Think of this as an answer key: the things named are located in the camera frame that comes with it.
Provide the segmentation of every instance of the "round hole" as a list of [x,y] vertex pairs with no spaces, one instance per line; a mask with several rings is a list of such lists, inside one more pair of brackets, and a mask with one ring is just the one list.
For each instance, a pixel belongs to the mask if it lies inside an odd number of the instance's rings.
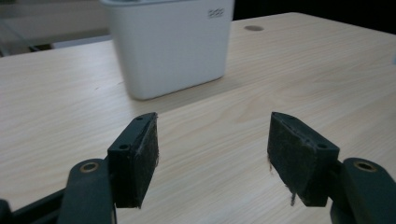
[[245,26],[246,30],[249,31],[263,31],[264,28],[260,27],[260,26],[256,26],[256,25],[251,25],[251,26]]
[[128,145],[120,145],[120,146],[119,146],[119,149],[128,149],[128,148],[129,148]]
[[98,167],[99,167],[99,164],[97,162],[87,162],[87,163],[83,164],[79,168],[79,170],[82,173],[90,173],[90,172],[93,172],[93,171],[97,170]]
[[321,147],[321,148],[327,148],[327,146],[326,146],[326,145],[324,145],[324,144],[321,144],[321,143],[319,143],[319,144],[318,144],[318,147]]
[[365,171],[365,172],[376,172],[376,168],[375,168],[372,164],[370,164],[370,163],[368,163],[368,162],[365,162],[365,161],[355,161],[353,164],[354,164],[358,169],[363,170],[363,171]]

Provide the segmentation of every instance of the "wood grain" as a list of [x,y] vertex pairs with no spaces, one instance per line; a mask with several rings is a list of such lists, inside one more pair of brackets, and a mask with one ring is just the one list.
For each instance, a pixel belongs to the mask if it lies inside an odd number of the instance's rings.
[[330,200],[291,207],[270,173],[271,112],[396,178],[395,54],[395,35],[303,14],[234,21],[223,78],[145,102],[127,96],[111,42],[2,58],[0,198],[15,210],[63,188],[73,165],[157,111],[159,166],[119,223],[331,223]]

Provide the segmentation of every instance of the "light wood tabletop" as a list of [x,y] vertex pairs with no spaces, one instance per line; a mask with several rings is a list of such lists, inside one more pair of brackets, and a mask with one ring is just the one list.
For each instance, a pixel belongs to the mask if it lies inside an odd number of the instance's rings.
[[111,41],[1,58],[0,198],[15,210],[64,188],[151,111],[159,166],[119,223],[331,223],[331,200],[290,206],[270,172],[272,111],[396,178],[395,35],[288,13],[233,21],[230,38],[224,77],[149,101],[127,95]]

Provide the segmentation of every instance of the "white box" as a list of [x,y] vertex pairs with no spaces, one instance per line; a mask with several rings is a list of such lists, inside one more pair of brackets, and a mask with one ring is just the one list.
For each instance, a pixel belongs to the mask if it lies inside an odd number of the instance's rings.
[[128,92],[149,99],[224,75],[233,0],[101,0]]

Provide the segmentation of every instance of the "dark background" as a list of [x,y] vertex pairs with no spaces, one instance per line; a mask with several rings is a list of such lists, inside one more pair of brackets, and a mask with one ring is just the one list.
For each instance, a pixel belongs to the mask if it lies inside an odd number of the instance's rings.
[[387,0],[235,0],[233,19],[286,12],[300,12],[396,35],[396,7]]

